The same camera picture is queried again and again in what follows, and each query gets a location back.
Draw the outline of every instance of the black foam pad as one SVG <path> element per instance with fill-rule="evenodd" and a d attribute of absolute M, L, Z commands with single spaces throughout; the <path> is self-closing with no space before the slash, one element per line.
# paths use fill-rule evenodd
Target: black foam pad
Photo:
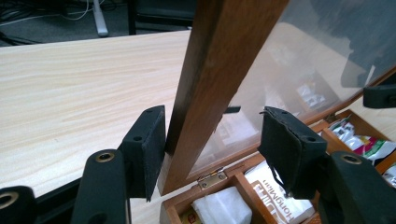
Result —
<path fill-rule="evenodd" d="M 265 107 L 260 153 L 279 174 L 284 190 L 296 199 L 312 199 L 314 167 L 327 142 L 291 113 Z"/>

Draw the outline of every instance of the glass pane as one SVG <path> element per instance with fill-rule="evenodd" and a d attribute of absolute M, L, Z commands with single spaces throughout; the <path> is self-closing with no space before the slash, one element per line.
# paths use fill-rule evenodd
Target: glass pane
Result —
<path fill-rule="evenodd" d="M 301 120 L 339 105 L 396 62 L 396 1 L 295 0 L 251 66 L 192 172 L 260 142 L 266 105 Z"/>

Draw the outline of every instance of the wooden frame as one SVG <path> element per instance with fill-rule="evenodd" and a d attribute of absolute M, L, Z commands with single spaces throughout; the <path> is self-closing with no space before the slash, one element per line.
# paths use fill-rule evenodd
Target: wooden frame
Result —
<path fill-rule="evenodd" d="M 288 2 L 198 2 L 158 181 L 162 195 L 199 177 L 190 175 L 192 166 Z"/>

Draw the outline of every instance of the wooden compartment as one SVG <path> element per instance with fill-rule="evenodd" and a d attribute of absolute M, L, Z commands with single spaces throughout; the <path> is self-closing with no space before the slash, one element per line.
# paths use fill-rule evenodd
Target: wooden compartment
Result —
<path fill-rule="evenodd" d="M 355 114 L 352 110 L 348 109 L 336 116 L 337 119 L 344 119 L 347 117 L 349 117 L 349 122 L 354 125 L 356 135 L 372 136 L 376 139 L 391 141 L 379 130 L 370 125 L 366 120 Z M 313 128 L 316 132 L 321 132 L 321 136 L 328 142 L 327 151 L 329 153 L 339 150 L 348 152 L 352 151 L 328 128 L 330 125 L 330 123 L 322 121 L 318 127 Z M 388 155 L 375 167 L 375 169 L 380 174 L 383 174 L 394 162 L 396 162 L 396 151 L 393 151 L 390 155 Z"/>
<path fill-rule="evenodd" d="M 218 192 L 222 189 L 235 186 L 244 201 L 252 210 L 252 223 L 274 223 L 275 220 L 265 208 L 262 200 L 250 186 L 244 176 L 245 171 L 259 164 L 263 160 L 264 157 L 260 154 L 257 154 L 244 162 L 238 163 L 226 169 L 224 173 L 227 175 L 227 179 L 221 181 L 220 183 L 207 189 L 201 189 L 200 186 L 195 185 L 190 190 L 187 190 L 186 192 L 183 192 L 176 197 L 163 202 L 161 208 L 161 221 L 163 223 L 181 223 L 179 216 L 191 208 L 193 201 L 206 195 Z"/>

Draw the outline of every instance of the cable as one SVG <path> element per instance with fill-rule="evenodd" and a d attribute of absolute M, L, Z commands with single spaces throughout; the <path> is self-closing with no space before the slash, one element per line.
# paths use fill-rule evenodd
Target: cable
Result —
<path fill-rule="evenodd" d="M 62 17 L 64 19 L 67 19 L 67 20 L 70 20 L 70 21 L 78 21 L 78 20 L 81 20 L 85 15 L 87 15 L 87 12 L 92 10 L 92 9 L 89 9 L 89 8 L 90 8 L 90 0 L 87 0 L 87 8 L 85 9 L 85 12 L 83 12 L 83 14 L 80 17 L 78 17 L 78 18 L 68 18 L 66 16 L 62 16 Z"/>
<path fill-rule="evenodd" d="M 6 26 L 6 25 L 10 25 L 16 22 L 20 22 L 20 21 L 29 21 L 29 20 L 33 20 L 33 19 L 38 19 L 38 18 L 45 18 L 45 17 L 58 17 L 58 16 L 62 16 L 64 19 L 69 20 L 69 21 L 78 21 L 81 20 L 83 17 L 85 17 L 85 15 L 89 12 L 92 11 L 92 8 L 90 7 L 90 1 L 87 0 L 87 4 L 86 4 L 86 9 L 85 11 L 80 11 L 80 12 L 72 12 L 72 13 L 68 13 L 69 15 L 75 15 L 75 14 L 81 14 L 82 15 L 78 18 L 68 18 L 64 15 L 61 14 L 52 14 L 52 15 L 42 15 L 42 16 L 34 16 L 34 17 L 28 17 L 28 18 L 24 18 L 24 19 L 20 19 L 20 20 L 16 20 L 16 21 L 10 21 L 10 22 L 5 22 L 5 23 L 0 23 L 0 27 L 1 26 Z"/>

